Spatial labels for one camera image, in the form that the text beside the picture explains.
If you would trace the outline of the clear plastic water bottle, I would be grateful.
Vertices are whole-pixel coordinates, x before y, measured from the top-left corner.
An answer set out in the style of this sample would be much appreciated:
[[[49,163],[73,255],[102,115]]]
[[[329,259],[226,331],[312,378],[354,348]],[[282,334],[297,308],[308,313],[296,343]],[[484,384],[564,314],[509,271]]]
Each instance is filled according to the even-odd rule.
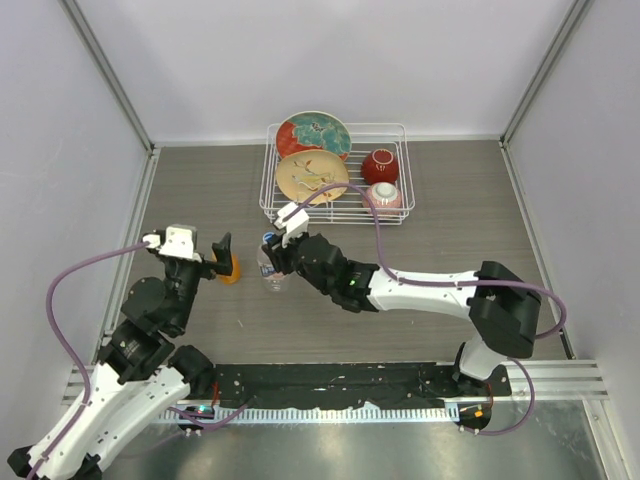
[[[290,276],[275,270],[268,255],[262,249],[264,245],[266,244],[261,242],[257,250],[257,265],[263,284],[269,292],[283,293],[288,289]]]

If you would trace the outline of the white bottle cap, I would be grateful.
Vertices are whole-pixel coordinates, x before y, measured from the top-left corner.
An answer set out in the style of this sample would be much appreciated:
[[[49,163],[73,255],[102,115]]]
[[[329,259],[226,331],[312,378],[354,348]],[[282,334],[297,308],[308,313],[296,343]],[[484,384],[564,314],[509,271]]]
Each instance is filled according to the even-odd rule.
[[[266,232],[262,237],[262,242],[266,245],[271,245],[277,240],[274,232]]]

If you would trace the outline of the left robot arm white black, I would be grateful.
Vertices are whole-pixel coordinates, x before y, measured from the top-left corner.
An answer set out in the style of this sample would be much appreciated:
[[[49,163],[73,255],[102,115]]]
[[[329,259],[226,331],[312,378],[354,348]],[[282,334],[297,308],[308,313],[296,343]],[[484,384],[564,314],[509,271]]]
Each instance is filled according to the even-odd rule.
[[[197,231],[170,225],[106,256],[146,249],[164,266],[145,277],[121,306],[123,321],[98,352],[91,371],[79,368],[83,389],[37,443],[15,449],[7,462],[24,479],[99,479],[124,448],[177,401],[205,397],[212,362],[192,345],[175,347],[186,331],[201,280],[233,271],[231,236],[212,245],[213,259],[196,250]]]

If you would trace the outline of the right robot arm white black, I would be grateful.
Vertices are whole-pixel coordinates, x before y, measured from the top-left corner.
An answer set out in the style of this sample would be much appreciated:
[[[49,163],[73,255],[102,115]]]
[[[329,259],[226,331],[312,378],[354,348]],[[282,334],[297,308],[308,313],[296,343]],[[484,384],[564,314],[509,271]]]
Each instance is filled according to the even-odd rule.
[[[289,242],[267,233],[261,250],[276,272],[298,275],[346,311],[411,310],[470,322],[475,334],[459,348],[451,371],[462,394],[477,393],[503,361],[533,354],[541,297],[499,262],[454,274],[386,272],[307,233]]]

